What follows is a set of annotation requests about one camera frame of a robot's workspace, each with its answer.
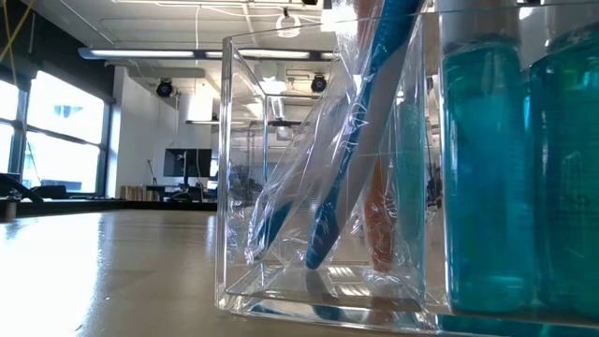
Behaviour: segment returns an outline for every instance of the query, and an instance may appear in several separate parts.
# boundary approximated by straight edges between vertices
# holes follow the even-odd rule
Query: wall
[[[115,70],[114,97],[107,179],[108,197],[118,197],[122,185],[152,183],[148,160],[158,184],[176,184],[183,178],[164,177],[167,148],[211,148],[209,125],[186,125],[189,96],[180,97],[173,109],[133,81],[123,67]]]

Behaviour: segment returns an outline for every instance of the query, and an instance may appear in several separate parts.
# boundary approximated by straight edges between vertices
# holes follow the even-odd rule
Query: clear acrylic container
[[[335,23],[337,34],[312,25],[225,39],[218,308],[405,333],[598,333],[592,299],[599,297],[590,285],[599,280],[592,268],[599,244],[584,186],[593,188],[599,172],[588,151],[599,131],[548,128],[566,103],[575,111],[576,103],[599,106],[592,98],[599,29],[588,14],[599,4],[491,3]],[[586,19],[573,23],[580,13]],[[363,103],[364,91],[389,72],[372,66],[375,53],[357,49],[356,31],[407,22],[414,29],[400,46],[403,67],[387,79],[395,93],[388,122],[374,132],[368,120],[359,126],[362,139],[351,138],[357,128],[347,125],[372,117],[369,109],[336,117]],[[273,60],[271,50],[292,52]],[[584,53],[578,63],[569,59],[575,70],[556,66],[552,58],[570,51]],[[361,66],[365,59],[370,68]],[[540,75],[558,70],[557,80]],[[307,72],[325,75],[324,94],[311,93]],[[293,85],[277,83],[291,77]],[[355,146],[363,135],[380,145]],[[309,251],[321,241],[314,219],[328,174],[346,159],[340,193],[360,193],[338,202],[345,225],[314,264]],[[559,201],[564,191],[589,202]]]

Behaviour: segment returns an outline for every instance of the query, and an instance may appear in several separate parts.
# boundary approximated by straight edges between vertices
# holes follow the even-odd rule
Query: blue bottle
[[[441,10],[516,1],[439,2]],[[447,291],[454,310],[506,313],[533,296],[518,11],[441,14]]]
[[[599,3],[547,11],[531,67],[538,296],[599,316]]]

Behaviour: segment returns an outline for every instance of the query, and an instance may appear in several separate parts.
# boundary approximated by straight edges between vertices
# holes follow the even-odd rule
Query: window
[[[10,125],[0,124],[0,173],[9,172],[10,148],[14,130]]]
[[[68,192],[93,193],[97,177],[99,149],[27,132],[22,184],[64,185]]]
[[[103,121],[104,102],[100,98],[37,72],[31,82],[29,125],[99,144]]]
[[[19,107],[19,88],[14,85],[0,81],[0,118],[14,120],[17,118]]]

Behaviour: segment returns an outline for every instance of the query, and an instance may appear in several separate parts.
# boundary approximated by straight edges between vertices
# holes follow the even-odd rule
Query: teal liquid bottle
[[[599,4],[552,14],[531,67],[538,297],[599,317]]]
[[[445,24],[485,22],[442,14]],[[514,11],[488,11],[511,16]],[[507,313],[533,296],[533,231],[518,27],[495,22],[444,44],[447,291],[454,310]]]

